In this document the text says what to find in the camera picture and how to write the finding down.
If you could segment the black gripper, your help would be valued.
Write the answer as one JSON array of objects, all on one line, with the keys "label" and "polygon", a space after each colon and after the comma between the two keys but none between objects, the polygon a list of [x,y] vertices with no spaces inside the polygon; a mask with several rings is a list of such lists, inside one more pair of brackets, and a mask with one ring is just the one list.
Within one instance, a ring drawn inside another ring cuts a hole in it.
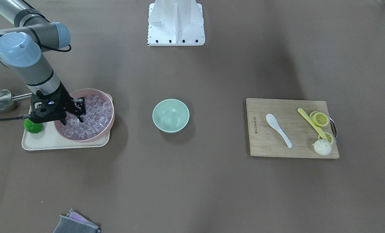
[{"label": "black gripper", "polygon": [[[79,97],[77,99],[73,99],[70,96],[62,97],[61,102],[62,109],[65,112],[69,112],[70,114],[75,115],[81,123],[84,122],[84,115],[86,115],[86,105],[84,97]],[[65,118],[60,119],[60,122],[64,126],[67,125],[67,120]]]}]

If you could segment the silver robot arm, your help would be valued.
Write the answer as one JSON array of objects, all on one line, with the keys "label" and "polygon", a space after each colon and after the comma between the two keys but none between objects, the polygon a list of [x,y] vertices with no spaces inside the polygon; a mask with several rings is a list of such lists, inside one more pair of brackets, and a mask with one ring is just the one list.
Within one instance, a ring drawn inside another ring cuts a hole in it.
[{"label": "silver robot arm", "polygon": [[0,0],[0,15],[13,28],[0,28],[0,64],[15,72],[31,91],[31,113],[15,117],[35,124],[60,121],[67,114],[83,122],[85,99],[70,96],[43,52],[71,50],[68,28],[50,22],[24,0]]}]

